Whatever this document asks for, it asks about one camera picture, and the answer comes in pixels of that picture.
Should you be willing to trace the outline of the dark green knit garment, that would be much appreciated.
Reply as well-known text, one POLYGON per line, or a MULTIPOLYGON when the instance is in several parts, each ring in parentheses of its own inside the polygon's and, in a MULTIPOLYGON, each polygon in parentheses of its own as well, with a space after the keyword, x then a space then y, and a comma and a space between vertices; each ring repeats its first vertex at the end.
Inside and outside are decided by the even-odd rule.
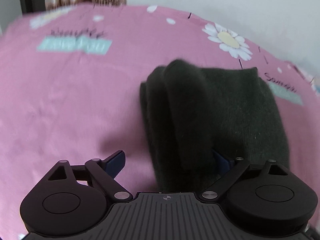
POLYGON ((274 96, 257 68, 157 67, 140 85, 140 105, 159 189, 200 192, 236 157, 289 167, 289 145, 274 96))

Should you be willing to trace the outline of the pink floral bed sheet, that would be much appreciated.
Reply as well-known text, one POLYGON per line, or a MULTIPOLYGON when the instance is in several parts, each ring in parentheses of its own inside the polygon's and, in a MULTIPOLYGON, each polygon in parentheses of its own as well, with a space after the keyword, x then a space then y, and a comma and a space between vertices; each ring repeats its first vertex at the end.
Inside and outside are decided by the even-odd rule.
POLYGON ((90 3, 30 14, 1 37, 1 238, 26 233, 20 203, 59 160, 126 153, 117 176, 156 191, 139 87, 159 65, 256 67, 274 88, 291 170, 319 191, 319 94, 313 81, 226 25, 156 5, 90 3))

